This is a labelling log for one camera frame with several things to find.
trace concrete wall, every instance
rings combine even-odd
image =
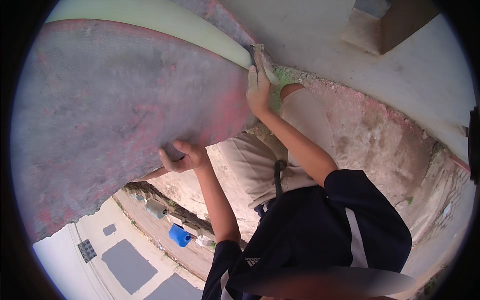
[[[382,56],[340,39],[354,0],[219,0],[274,62],[315,72],[402,111],[467,161],[474,107],[461,48],[440,14]]]
[[[116,230],[105,235],[103,228],[115,224]],[[177,273],[184,283],[201,294],[204,282],[176,262],[168,258],[149,242],[123,215],[115,201],[110,198],[92,216],[84,216],[77,223],[68,224],[50,238],[34,244],[41,263],[62,294],[71,299],[144,299],[159,285]],[[97,257],[85,263],[77,244],[89,239]],[[157,270],[148,282],[130,294],[112,273],[102,255],[114,249],[119,242],[127,240],[135,250]]]

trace ground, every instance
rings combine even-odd
[[[301,83],[306,86],[324,105],[339,167],[364,170],[404,219],[414,246],[422,245],[422,241],[439,227],[441,212],[454,202],[453,199],[461,198],[463,187],[468,184],[467,174],[450,159],[450,152],[407,116],[368,95],[313,73],[274,68],[281,85],[272,90],[272,108],[279,109],[279,89],[283,85]],[[285,159],[286,148],[263,124],[258,123],[248,131],[272,148],[278,158]],[[217,145],[207,147],[207,151],[235,212],[242,238],[248,242],[259,217],[247,207],[251,200],[226,165]],[[171,172],[148,182],[165,197],[209,221],[193,171]],[[211,251],[195,243],[179,248],[167,237],[170,224],[166,220],[155,220],[122,191],[115,196],[142,231],[187,269],[206,278],[213,259]],[[443,248],[438,249],[437,256],[441,257]],[[456,248],[452,249],[450,253],[455,253]],[[423,255],[415,253],[417,259]],[[411,276],[428,267],[430,265],[413,264]]]

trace knee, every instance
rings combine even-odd
[[[301,84],[286,84],[280,91],[280,101],[283,101],[283,99],[290,95],[290,93],[300,90],[301,88],[305,87]]]

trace blue container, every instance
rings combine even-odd
[[[183,230],[183,228],[177,224],[172,225],[172,228],[170,228],[170,231],[168,232],[168,236],[182,248],[192,240],[190,233]]]

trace person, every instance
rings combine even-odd
[[[204,147],[185,141],[177,162],[159,149],[164,166],[139,179],[193,169],[217,240],[203,300],[260,299],[230,286],[229,278],[294,266],[346,266],[400,272],[411,235],[400,215],[361,170],[341,170],[321,101],[303,85],[281,89],[279,115],[269,105],[270,82],[255,54],[248,74],[247,101],[253,114],[288,149],[278,195],[276,156],[255,135],[241,133],[218,147],[261,216],[244,251],[235,214]]]

